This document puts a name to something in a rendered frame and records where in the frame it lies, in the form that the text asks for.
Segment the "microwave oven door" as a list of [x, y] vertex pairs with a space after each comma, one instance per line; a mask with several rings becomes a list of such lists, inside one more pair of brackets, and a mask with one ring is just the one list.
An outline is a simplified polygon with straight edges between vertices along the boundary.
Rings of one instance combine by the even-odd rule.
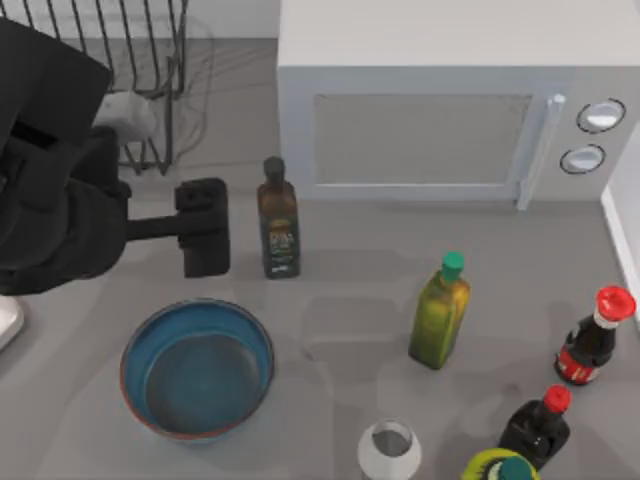
[[280, 145], [311, 200], [517, 202], [569, 71], [280, 66]]

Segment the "blue bowl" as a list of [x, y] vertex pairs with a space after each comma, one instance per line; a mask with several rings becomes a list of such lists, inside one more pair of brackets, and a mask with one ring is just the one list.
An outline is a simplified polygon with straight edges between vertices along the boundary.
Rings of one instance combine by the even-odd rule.
[[120, 359], [119, 386], [133, 417], [182, 443], [211, 442], [261, 406], [276, 372], [273, 341], [245, 308], [179, 301], [147, 317]]

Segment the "pale grey rounded box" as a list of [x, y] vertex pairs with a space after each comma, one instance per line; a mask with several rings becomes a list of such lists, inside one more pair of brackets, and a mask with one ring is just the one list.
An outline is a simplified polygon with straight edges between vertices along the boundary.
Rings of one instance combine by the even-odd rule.
[[104, 97], [93, 126], [111, 128], [119, 144], [125, 145], [152, 138], [158, 120], [150, 100], [134, 91], [122, 91]]

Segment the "dark olive oil bottle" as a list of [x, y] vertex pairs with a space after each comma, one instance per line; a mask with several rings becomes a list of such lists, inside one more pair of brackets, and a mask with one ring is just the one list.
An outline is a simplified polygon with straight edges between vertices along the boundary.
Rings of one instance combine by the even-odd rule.
[[264, 160], [265, 181], [257, 189], [264, 274], [268, 279], [295, 278], [301, 272], [298, 203], [286, 179], [284, 160]]

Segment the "pale microwave oven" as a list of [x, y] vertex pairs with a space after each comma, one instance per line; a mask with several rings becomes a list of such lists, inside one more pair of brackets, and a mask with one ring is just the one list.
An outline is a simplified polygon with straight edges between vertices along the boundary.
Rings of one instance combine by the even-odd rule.
[[[289, 65], [565, 69], [566, 105], [531, 203], [596, 201], [640, 122], [640, 0], [281, 0], [277, 70]], [[582, 131], [580, 110], [609, 98], [624, 119]], [[601, 166], [565, 173], [562, 155], [589, 144], [605, 151]]]

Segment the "green bottle with green cap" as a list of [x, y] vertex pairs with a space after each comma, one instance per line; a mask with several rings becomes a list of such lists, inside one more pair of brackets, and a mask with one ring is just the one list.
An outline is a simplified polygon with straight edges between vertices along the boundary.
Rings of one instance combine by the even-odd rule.
[[461, 252], [447, 252], [418, 298], [408, 354], [432, 370], [450, 357], [467, 310], [471, 286], [463, 278], [464, 267]]

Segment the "white cup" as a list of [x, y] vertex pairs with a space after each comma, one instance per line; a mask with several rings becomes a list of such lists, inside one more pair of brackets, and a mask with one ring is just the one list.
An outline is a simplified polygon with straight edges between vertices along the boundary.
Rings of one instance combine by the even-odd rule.
[[422, 461], [414, 431], [395, 419], [382, 419], [361, 435], [357, 460], [362, 480], [413, 480]]

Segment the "yellow bottle with teal cap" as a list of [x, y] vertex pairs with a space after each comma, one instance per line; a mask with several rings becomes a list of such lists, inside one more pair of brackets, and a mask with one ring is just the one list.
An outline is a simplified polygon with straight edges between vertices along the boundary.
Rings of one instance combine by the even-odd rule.
[[520, 454], [508, 449], [491, 448], [480, 451], [470, 459], [460, 480], [541, 480], [541, 477]]

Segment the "dark bottle with red label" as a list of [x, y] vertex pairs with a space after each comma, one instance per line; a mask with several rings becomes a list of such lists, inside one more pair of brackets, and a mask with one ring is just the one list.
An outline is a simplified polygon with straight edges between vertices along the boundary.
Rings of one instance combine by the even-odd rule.
[[625, 287], [602, 287], [593, 313], [580, 320], [556, 354], [558, 375], [573, 385], [593, 382], [611, 360], [618, 327], [636, 313], [636, 299]]

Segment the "white microwave knob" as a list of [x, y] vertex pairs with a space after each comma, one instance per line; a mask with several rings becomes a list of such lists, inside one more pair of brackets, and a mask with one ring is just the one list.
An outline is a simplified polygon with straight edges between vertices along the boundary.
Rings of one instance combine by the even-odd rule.
[[583, 175], [597, 170], [605, 159], [606, 153], [601, 147], [589, 144], [565, 152], [559, 165], [569, 175]]
[[577, 126], [584, 132], [598, 134], [615, 128], [625, 117], [625, 105], [613, 98], [585, 105], [577, 115]]

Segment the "black bottle with red cap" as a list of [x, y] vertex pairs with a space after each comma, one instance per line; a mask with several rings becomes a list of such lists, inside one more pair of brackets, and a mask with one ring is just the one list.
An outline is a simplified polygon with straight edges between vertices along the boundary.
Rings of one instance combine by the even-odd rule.
[[570, 437], [564, 414], [571, 401], [572, 394], [567, 387], [551, 385], [543, 397], [525, 402], [513, 413], [498, 447], [521, 455], [541, 471]]

